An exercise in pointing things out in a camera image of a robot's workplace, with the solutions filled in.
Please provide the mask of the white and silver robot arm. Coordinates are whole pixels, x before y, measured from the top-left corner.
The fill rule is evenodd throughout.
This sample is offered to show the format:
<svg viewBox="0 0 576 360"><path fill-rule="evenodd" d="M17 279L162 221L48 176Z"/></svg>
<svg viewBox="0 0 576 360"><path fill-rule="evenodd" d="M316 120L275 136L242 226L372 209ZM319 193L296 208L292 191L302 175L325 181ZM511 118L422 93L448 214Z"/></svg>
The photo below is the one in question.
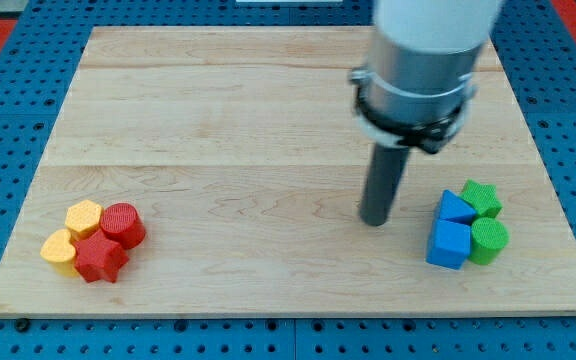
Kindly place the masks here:
<svg viewBox="0 0 576 360"><path fill-rule="evenodd" d="M377 0L352 70L360 128L378 145L435 154L463 127L477 57L502 0Z"/></svg>

